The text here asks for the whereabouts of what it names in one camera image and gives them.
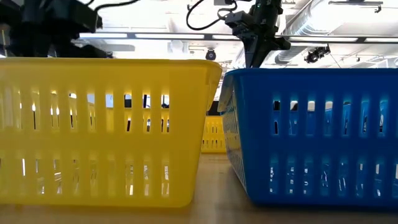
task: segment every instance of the ceiling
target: ceiling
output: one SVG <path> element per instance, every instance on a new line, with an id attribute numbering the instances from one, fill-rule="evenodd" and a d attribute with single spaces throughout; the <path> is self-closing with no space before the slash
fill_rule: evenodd
<path id="1" fill-rule="evenodd" d="M 122 2 L 123 0 L 95 0 L 90 6 Z M 206 34 L 231 34 L 231 29 L 223 22 L 219 22 L 209 29 L 195 32 L 190 30 L 185 22 L 187 6 L 192 6 L 197 0 L 141 0 L 135 4 L 123 7 L 106 8 L 99 11 L 103 18 L 104 27 L 98 32 L 108 33 L 206 33 Z M 375 13 L 377 6 L 325 6 L 324 10 L 317 11 L 315 20 L 320 26 L 339 20 L 339 24 L 328 35 L 344 36 L 370 36 L 370 35 L 398 35 L 398 1 L 380 0 L 383 2 L 382 10 Z M 194 27 L 209 24 L 217 18 L 217 10 L 221 7 L 215 3 L 223 0 L 204 0 L 192 13 L 190 23 Z M 286 26 L 291 26 L 310 0 L 282 0 L 284 14 L 279 17 L 280 32 Z M 252 2 L 238 1 L 238 10 L 248 12 Z M 222 63 L 224 70 L 243 67 L 243 48 L 240 41 L 211 41 L 211 40 L 144 40 L 129 38 L 85 38 L 81 44 L 93 44 L 104 49 L 113 49 L 117 58 L 195 58 L 204 59 L 208 49 L 214 49 L 216 61 Z M 317 63 L 308 64 L 303 58 L 308 54 L 309 47 L 300 52 L 289 63 L 279 65 L 264 63 L 263 67 L 270 68 L 351 68 L 351 67 L 383 67 L 394 65 L 398 57 L 398 45 L 392 44 L 330 44 L 331 54 Z"/>

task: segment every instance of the small yellow basket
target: small yellow basket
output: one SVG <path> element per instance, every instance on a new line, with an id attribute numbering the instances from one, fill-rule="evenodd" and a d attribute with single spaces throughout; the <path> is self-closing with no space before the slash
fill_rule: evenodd
<path id="1" fill-rule="evenodd" d="M 204 60 L 0 60 L 0 203 L 189 204 L 220 75 Z"/>
<path id="2" fill-rule="evenodd" d="M 223 131 L 223 117 L 207 116 L 201 141 L 201 153 L 226 153 Z"/>

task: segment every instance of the duct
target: duct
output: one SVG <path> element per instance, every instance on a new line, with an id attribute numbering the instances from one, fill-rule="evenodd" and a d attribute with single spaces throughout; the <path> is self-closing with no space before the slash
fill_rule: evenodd
<path id="1" fill-rule="evenodd" d="M 329 5 L 330 0 L 313 0 L 299 13 L 296 19 L 282 32 L 282 35 L 328 35 L 344 23 L 344 9 Z M 307 47 L 275 51 L 264 63 L 287 64 Z"/>

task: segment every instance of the table surface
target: table surface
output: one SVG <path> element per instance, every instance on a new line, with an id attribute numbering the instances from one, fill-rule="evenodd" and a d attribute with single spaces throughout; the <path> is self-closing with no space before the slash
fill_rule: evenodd
<path id="1" fill-rule="evenodd" d="M 201 155 L 195 198 L 173 210 L 0 205 L 0 223 L 398 223 L 398 214 L 258 208 L 252 205 L 226 155 Z"/>

